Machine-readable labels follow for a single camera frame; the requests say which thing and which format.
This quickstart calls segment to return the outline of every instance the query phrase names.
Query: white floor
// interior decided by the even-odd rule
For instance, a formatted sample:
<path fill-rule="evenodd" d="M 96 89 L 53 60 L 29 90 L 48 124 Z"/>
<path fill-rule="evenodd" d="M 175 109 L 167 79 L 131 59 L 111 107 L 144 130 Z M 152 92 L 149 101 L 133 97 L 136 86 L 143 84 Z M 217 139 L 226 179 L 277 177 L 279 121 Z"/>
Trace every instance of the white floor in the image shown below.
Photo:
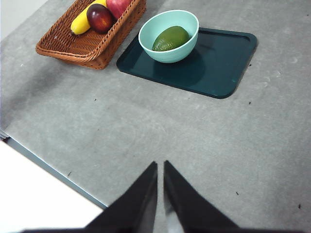
<path fill-rule="evenodd" d="M 1 40 L 47 0 L 1 0 Z M 0 233 L 84 227 L 101 209 L 0 141 Z"/>

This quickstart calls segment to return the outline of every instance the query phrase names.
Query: gray table surface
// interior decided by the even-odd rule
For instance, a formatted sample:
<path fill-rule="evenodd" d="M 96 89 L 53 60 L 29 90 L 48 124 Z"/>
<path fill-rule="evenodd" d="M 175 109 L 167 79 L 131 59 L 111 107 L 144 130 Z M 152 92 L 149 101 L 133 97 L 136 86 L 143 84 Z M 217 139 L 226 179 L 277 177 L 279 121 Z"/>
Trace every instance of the gray table surface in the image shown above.
<path fill-rule="evenodd" d="M 35 52 L 72 2 L 48 1 L 1 42 L 6 134 L 106 205 L 155 160 L 155 232 L 166 228 L 166 159 L 241 227 L 311 231 L 310 0 L 147 0 L 101 71 Z M 257 36 L 232 96 L 217 100 L 118 71 L 142 24 L 170 9 L 193 12 L 201 27 Z"/>

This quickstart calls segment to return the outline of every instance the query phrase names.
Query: wicker basket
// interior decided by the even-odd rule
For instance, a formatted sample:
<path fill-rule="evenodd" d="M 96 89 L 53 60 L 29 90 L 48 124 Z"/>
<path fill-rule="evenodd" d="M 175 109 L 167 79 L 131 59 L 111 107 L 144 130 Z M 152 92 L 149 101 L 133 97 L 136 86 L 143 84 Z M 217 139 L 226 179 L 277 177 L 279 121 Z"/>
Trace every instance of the wicker basket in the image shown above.
<path fill-rule="evenodd" d="M 146 0 L 132 0 L 107 34 L 88 30 L 72 35 L 71 22 L 94 0 L 76 0 L 36 45 L 36 52 L 64 62 L 104 69 L 146 10 Z"/>

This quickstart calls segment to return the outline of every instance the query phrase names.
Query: green avocado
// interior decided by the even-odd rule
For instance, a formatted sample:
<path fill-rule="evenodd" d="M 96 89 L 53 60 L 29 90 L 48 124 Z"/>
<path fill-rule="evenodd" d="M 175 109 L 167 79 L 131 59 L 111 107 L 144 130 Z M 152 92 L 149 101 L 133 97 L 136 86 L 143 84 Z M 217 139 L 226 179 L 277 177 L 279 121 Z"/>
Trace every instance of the green avocado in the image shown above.
<path fill-rule="evenodd" d="M 173 26 L 164 30 L 155 39 L 152 46 L 153 51 L 168 51 L 173 50 L 185 44 L 190 40 L 188 32 L 180 26 Z"/>

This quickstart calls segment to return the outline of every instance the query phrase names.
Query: mint green bowl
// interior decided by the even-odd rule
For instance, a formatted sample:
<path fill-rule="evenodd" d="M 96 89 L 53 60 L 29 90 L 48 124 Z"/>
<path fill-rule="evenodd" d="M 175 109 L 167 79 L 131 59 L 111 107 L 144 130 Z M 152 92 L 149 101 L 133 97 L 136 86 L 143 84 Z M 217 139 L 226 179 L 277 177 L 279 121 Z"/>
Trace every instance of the mint green bowl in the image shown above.
<path fill-rule="evenodd" d="M 152 45 L 158 35 L 172 26 L 183 27 L 190 35 L 190 40 L 182 46 L 168 51 L 153 51 Z M 199 33 L 199 20 L 188 11 L 171 10 L 149 19 L 140 29 L 138 40 L 146 53 L 158 62 L 174 63 L 187 57 L 193 50 Z"/>

